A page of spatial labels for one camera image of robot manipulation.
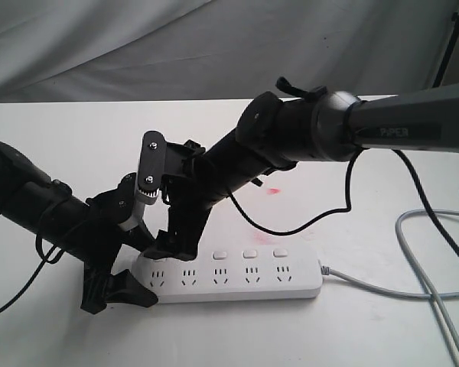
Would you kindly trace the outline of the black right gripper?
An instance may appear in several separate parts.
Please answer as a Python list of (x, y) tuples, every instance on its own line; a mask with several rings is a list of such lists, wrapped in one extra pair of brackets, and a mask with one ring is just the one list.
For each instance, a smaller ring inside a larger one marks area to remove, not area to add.
[(161, 198), (168, 205), (168, 230), (159, 230), (155, 240), (141, 253), (159, 260), (194, 260), (198, 244), (216, 196), (217, 169), (205, 149), (193, 141), (185, 145), (167, 143)]

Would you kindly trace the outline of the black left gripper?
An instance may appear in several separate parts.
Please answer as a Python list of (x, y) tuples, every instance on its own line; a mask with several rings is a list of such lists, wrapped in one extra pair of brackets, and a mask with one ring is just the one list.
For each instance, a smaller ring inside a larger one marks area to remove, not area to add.
[(121, 245), (145, 252), (155, 238), (144, 223), (124, 232), (119, 224), (130, 216), (135, 195), (136, 174), (125, 175), (117, 188), (89, 198), (85, 220), (67, 236), (70, 254), (83, 261), (83, 294), (80, 308), (96, 314), (108, 304), (152, 307), (157, 295), (125, 269), (112, 274)]

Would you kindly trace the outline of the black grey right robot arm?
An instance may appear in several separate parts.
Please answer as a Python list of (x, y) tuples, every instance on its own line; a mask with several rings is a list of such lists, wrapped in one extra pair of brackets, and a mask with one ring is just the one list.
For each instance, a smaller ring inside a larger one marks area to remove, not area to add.
[(291, 100), (271, 92), (254, 98), (209, 149), (144, 134), (138, 195), (149, 204), (161, 197), (169, 207), (168, 227), (145, 257), (195, 259), (214, 205), (302, 161), (349, 161), (364, 148), (459, 153), (459, 83), (373, 101), (323, 86), (304, 91), (284, 78), (277, 86)]

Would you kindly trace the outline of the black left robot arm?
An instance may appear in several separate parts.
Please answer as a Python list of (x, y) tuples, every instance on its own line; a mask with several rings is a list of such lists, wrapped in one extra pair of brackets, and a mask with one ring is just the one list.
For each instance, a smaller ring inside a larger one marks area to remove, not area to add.
[(43, 263), (54, 264), (63, 253), (83, 263), (82, 310), (96, 314), (113, 303), (151, 307), (158, 302), (130, 271), (111, 272), (122, 245), (143, 252), (154, 241), (135, 201), (135, 174), (124, 176), (114, 190), (81, 201), (67, 184), (0, 141), (0, 216), (34, 233)]

